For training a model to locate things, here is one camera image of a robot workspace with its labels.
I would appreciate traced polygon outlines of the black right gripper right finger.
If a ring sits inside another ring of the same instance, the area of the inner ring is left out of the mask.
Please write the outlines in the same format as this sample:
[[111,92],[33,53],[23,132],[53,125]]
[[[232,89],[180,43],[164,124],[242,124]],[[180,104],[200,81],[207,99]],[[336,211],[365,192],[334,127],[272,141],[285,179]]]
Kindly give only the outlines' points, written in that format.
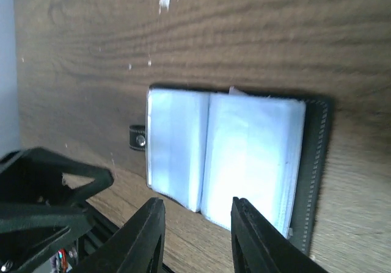
[[245,198],[233,197],[232,255],[235,272],[325,272],[295,248]]

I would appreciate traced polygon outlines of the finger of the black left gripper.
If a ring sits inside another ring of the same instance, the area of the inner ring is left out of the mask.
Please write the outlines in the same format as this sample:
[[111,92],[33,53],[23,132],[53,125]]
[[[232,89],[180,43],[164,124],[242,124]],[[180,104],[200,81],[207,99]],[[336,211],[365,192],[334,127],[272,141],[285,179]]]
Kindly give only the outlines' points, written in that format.
[[93,227],[92,216],[69,206],[1,205],[1,269],[34,270]]
[[1,156],[1,203],[71,206],[113,183],[109,169],[75,161],[43,147]]

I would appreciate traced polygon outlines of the black leather card holder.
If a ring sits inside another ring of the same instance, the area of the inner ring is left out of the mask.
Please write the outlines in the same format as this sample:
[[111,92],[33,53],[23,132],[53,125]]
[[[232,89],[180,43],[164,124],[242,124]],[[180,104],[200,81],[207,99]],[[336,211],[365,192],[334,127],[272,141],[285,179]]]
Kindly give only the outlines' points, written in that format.
[[145,153],[153,191],[225,229],[245,198],[306,254],[333,112],[327,96],[155,84],[129,145]]

